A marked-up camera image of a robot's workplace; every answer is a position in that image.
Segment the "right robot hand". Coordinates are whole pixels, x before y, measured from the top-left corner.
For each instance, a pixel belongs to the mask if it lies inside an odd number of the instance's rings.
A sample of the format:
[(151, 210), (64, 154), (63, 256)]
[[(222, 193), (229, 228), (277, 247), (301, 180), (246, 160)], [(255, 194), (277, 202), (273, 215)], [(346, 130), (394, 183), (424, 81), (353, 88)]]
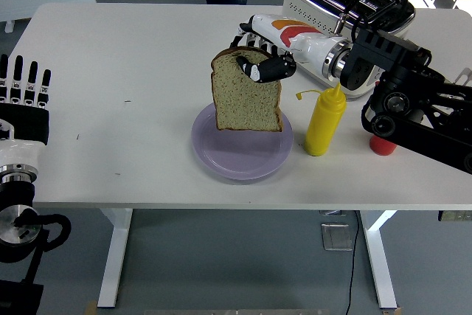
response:
[(340, 37), (326, 36), (317, 28), (281, 15), (253, 15), (248, 22), (239, 25), (237, 34), (230, 47), (238, 46), (245, 36), (255, 35), (264, 40), (271, 48), (283, 51), (280, 55), (252, 63), (238, 58), (237, 63), (243, 72), (256, 83), (270, 83), (290, 77), (298, 63), (308, 63), (318, 77), (332, 77), (334, 48)]

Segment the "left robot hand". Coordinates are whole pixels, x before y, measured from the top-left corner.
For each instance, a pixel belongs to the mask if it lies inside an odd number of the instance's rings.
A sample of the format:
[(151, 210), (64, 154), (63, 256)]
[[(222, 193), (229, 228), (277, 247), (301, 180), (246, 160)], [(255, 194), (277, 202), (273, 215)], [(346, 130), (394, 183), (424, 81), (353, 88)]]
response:
[(37, 82), (38, 63), (29, 65), (23, 78), (24, 61), (17, 56), (13, 77), (7, 77), (9, 57), (1, 55), (1, 166), (37, 167), (40, 152), (49, 138), (49, 84), (51, 71), (45, 70)]

